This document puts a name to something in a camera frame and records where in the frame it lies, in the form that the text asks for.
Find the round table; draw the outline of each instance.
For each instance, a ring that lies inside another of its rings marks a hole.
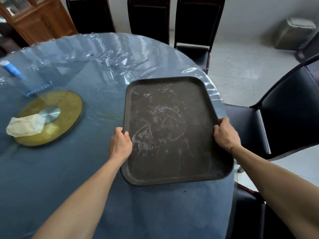
[[[114,128],[123,125],[125,90],[136,79],[195,76],[219,117],[227,116],[209,77],[159,41],[132,34],[90,34],[44,42],[4,58],[42,91],[70,90],[84,112],[63,138],[38,148],[18,145],[5,128],[34,97],[0,70],[0,237],[30,238],[55,209],[107,161]],[[235,170],[222,180],[134,187],[118,172],[94,238],[225,238]]]

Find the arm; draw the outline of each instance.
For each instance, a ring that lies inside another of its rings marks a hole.
[[[296,238],[319,238],[319,187],[242,147],[228,118],[214,127],[214,137]]]
[[[115,175],[131,152],[129,133],[115,128],[109,160],[60,205],[32,239],[92,238]]]

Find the glass tabletop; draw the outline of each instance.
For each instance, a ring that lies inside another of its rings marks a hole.
[[[107,160],[114,128],[123,125],[125,91],[137,79],[194,76],[218,117],[224,102],[191,59],[159,41],[132,34],[88,34],[41,43],[4,58],[25,85],[0,70],[1,238],[29,238],[51,213]],[[36,95],[25,94],[42,84]],[[36,148],[6,134],[12,117],[48,92],[69,90],[83,101],[67,135]],[[222,180],[134,187],[119,172],[94,238],[225,238],[233,209],[233,172]]]

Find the brown serving tray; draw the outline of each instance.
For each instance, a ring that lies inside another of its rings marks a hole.
[[[136,186],[226,177],[233,158],[214,140],[219,124],[205,84],[196,77],[136,80],[126,88],[123,132],[133,142],[122,165]]]

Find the clear plastic table cover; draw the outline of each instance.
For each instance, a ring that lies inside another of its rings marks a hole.
[[[125,90],[137,79],[201,79],[221,117],[223,100],[191,59],[159,41],[132,34],[88,34],[50,40],[6,56],[29,89],[70,90],[84,112],[65,137],[39,148],[6,134],[11,117],[35,96],[0,69],[0,237],[30,238],[51,213],[103,163],[114,128],[122,126]],[[225,238],[235,172],[218,181],[134,187],[117,174],[94,238]]]

